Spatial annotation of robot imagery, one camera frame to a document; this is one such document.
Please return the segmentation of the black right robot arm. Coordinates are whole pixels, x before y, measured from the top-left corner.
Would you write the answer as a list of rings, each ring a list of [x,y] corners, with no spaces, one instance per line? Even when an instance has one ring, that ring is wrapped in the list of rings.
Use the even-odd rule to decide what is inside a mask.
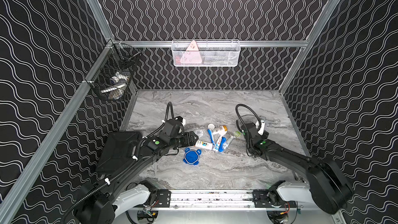
[[[304,156],[284,148],[268,139],[266,133],[260,135],[254,123],[243,124],[240,130],[254,156],[282,165],[305,178],[311,197],[321,210],[335,214],[347,206],[354,190],[335,161]]]

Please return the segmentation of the small clear bottle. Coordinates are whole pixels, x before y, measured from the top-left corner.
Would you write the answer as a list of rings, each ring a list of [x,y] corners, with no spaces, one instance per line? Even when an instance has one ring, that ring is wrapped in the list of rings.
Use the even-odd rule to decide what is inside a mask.
[[[229,145],[235,140],[235,136],[230,136],[223,144],[222,148],[223,150],[226,150]]]

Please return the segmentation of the small green capped jar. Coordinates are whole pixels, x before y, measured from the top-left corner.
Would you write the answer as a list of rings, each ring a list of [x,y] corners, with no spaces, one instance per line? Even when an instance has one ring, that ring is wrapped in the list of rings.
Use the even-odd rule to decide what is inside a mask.
[[[235,131],[235,132],[234,132],[234,136],[235,136],[236,138],[240,138],[240,137],[242,136],[242,133],[241,133],[240,131]]]

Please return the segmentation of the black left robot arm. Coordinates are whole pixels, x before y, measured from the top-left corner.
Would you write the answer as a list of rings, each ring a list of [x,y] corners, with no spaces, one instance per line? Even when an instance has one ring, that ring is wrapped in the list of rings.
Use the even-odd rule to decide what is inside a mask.
[[[117,198],[130,180],[170,150],[192,147],[198,139],[193,131],[185,131],[180,116],[165,120],[147,136],[134,131],[111,133],[96,169],[104,178],[79,188],[77,201],[63,214],[61,223],[66,224],[70,215],[82,224],[112,223],[120,210]]]

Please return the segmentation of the white tube with orange cap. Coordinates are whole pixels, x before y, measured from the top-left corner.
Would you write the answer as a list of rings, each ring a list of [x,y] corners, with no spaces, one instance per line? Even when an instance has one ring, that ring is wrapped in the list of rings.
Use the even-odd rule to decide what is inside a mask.
[[[227,129],[227,126],[225,126],[225,125],[221,125],[219,127],[216,127],[216,128],[212,129],[213,135],[218,134],[218,135],[223,136],[223,135],[225,135],[227,133],[227,131],[228,131],[228,129]]]

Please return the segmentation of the blue container lid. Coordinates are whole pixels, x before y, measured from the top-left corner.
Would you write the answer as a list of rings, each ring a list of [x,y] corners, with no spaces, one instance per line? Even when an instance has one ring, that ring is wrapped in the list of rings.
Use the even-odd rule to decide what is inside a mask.
[[[200,149],[194,150],[187,147],[184,150],[183,162],[185,164],[196,166],[199,164],[199,159],[201,154],[202,151]]]

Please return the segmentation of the clear plastic toiletry container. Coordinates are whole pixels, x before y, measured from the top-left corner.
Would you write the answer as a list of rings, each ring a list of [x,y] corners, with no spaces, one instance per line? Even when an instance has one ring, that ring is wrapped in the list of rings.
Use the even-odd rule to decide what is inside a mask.
[[[259,118],[257,118],[254,114],[241,115],[240,118],[237,119],[237,128],[240,132],[243,132],[243,130],[244,130],[243,122],[246,124],[254,123],[256,125],[256,122],[260,121],[261,119],[263,119],[265,121],[265,119],[262,118],[261,116]]]

